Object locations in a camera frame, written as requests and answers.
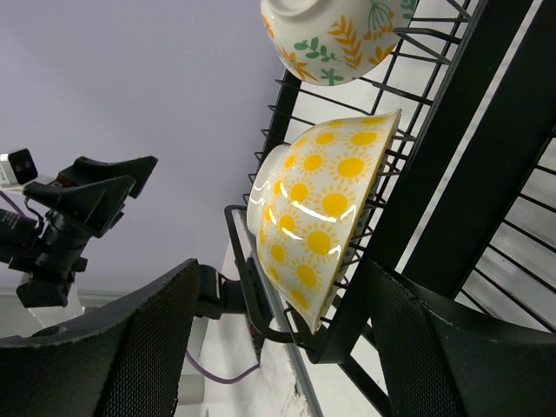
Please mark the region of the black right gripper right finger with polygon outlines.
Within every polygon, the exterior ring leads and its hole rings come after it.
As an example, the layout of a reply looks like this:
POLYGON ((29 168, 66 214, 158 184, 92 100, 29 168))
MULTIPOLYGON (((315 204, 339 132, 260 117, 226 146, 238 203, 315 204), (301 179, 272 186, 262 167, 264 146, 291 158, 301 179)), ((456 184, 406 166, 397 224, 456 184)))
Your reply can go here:
POLYGON ((555 336, 369 266, 367 305, 394 416, 553 416, 555 336))

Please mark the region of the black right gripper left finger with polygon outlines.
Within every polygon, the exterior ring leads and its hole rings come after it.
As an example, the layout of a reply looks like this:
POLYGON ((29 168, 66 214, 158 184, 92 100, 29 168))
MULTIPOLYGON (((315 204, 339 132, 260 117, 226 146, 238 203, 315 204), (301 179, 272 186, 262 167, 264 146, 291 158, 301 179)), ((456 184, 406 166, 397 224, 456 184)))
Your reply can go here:
POLYGON ((172 416, 201 282, 189 259, 122 298, 1 340, 3 416, 172 416))

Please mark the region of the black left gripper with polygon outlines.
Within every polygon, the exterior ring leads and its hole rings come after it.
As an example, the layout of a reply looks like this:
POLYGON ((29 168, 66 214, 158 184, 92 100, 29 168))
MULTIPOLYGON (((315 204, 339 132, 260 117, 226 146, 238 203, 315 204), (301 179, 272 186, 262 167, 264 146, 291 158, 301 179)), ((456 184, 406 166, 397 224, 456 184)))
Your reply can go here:
POLYGON ((154 156, 122 162, 80 156, 58 173, 64 187, 32 182, 23 189, 49 209, 34 252, 16 258, 16 270, 23 272, 17 296, 24 307, 68 305, 75 274, 87 266, 82 252, 89 239, 103 237, 122 219, 126 199, 142 193, 157 163, 154 156))

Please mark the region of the yellow sun pattern bowl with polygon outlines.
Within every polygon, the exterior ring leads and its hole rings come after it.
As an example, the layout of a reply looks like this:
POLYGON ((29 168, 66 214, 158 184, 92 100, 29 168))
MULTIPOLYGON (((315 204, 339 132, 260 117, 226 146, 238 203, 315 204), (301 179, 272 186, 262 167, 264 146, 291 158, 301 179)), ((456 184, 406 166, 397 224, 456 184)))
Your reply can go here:
POLYGON ((400 118, 395 110, 321 122, 272 149, 255 176, 246 219, 258 260, 311 333, 400 118))

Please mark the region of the white floral leaf bowl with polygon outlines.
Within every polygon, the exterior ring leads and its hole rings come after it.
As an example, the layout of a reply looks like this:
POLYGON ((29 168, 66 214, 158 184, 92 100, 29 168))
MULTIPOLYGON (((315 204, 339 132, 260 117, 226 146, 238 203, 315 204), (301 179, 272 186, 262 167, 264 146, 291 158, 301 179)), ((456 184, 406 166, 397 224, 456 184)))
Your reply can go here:
POLYGON ((260 2, 285 68, 305 83, 337 86, 366 75, 395 49, 418 3, 403 0, 260 2))

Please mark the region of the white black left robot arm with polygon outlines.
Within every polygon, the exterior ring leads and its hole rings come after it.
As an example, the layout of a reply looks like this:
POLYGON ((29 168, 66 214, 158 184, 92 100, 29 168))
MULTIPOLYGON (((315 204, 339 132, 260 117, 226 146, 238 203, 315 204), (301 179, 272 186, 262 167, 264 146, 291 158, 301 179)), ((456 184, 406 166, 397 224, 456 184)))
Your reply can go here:
POLYGON ((1 261, 23 273, 17 296, 25 308, 66 307, 91 238, 102 238, 123 216, 128 198, 137 198, 158 160, 143 156, 122 162, 99 162, 85 156, 41 183, 28 174, 19 185, 26 202, 47 212, 27 216, 1 212, 1 261))

